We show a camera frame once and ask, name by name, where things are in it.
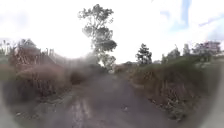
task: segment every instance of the dirt road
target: dirt road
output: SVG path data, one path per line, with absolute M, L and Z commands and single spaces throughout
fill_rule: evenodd
M 112 75 L 93 77 L 54 103 L 16 109 L 18 119 L 33 112 L 36 117 L 26 121 L 31 124 L 26 126 L 36 128 L 176 127 L 176 122 L 138 95 L 129 82 Z

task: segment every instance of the vegetation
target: vegetation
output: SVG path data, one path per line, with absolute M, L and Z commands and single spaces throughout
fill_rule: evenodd
M 145 44 L 141 44 L 141 48 L 136 54 L 137 61 L 140 65 L 151 64 L 152 63 L 152 53 L 149 52 L 149 48 Z
M 191 53 L 187 45 L 184 49 L 183 56 L 177 48 L 167 56 L 163 55 L 162 63 L 144 66 L 125 63 L 116 66 L 114 71 L 127 77 L 170 118 L 183 121 L 193 112 L 200 98 L 211 92 L 205 79 L 209 69 L 204 65 L 207 62 L 203 59 L 205 54 Z
M 113 13 L 112 9 L 104 9 L 99 4 L 96 4 L 92 9 L 83 9 L 78 14 L 78 18 L 87 21 L 83 32 L 87 37 L 91 38 L 93 54 L 98 57 L 99 61 L 103 62 L 105 67 L 110 66 L 110 63 L 115 61 L 114 56 L 110 57 L 106 53 L 117 46 L 117 43 L 112 40 L 113 31 L 107 27 L 107 24 L 113 22 L 113 18 L 110 18 Z

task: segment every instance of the leaves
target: leaves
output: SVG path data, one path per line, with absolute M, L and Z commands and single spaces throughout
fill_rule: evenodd
M 152 63 L 152 53 L 149 52 L 149 48 L 145 44 L 141 44 L 141 48 L 138 50 L 136 54 L 137 61 L 140 64 L 151 64 Z
M 82 31 L 91 38 L 92 49 L 98 56 L 106 51 L 112 51 L 117 46 L 117 43 L 112 40 L 113 31 L 106 27 L 113 22 L 113 18 L 110 18 L 113 13 L 112 9 L 104 9 L 99 4 L 78 13 L 79 19 L 87 21 Z

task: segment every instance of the dirt path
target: dirt path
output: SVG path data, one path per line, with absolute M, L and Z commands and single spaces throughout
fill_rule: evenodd
M 32 127 L 36 128 L 176 127 L 176 122 L 137 95 L 129 84 L 112 75 L 97 76 L 55 101 L 56 104 L 31 105 L 31 109 L 23 109 L 23 112 L 36 110 L 37 118 L 30 120 Z M 22 116 L 21 110 L 18 109 L 17 113 Z

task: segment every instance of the foliage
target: foliage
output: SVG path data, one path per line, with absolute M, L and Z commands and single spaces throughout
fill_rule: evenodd
M 115 63 L 116 58 L 114 56 L 110 56 L 109 54 L 101 54 L 102 62 L 105 68 L 108 70 L 112 70 L 112 66 Z
M 91 47 L 99 59 L 101 59 L 101 54 L 112 51 L 117 46 L 116 42 L 112 40 L 113 31 L 106 26 L 113 22 L 113 19 L 110 18 L 112 14 L 111 9 L 104 9 L 99 4 L 92 9 L 83 9 L 78 14 L 78 18 L 87 21 L 83 32 L 91 38 Z
M 127 75 L 150 101 L 165 109 L 171 118 L 182 120 L 206 92 L 203 71 L 195 66 L 198 58 L 186 56 L 165 64 L 135 67 Z
M 149 52 L 149 48 L 147 48 L 145 44 L 141 44 L 141 48 L 138 50 L 136 57 L 137 57 L 137 61 L 141 65 L 152 63 L 152 59 L 151 59 L 152 53 Z
M 9 104 L 27 102 L 59 94 L 67 85 L 62 69 L 52 65 L 33 66 L 8 79 L 3 85 L 3 96 Z
M 167 55 L 167 60 L 174 60 L 176 58 L 180 57 L 180 52 L 178 50 L 178 48 L 176 47 L 174 50 L 172 50 L 170 53 L 168 53 Z

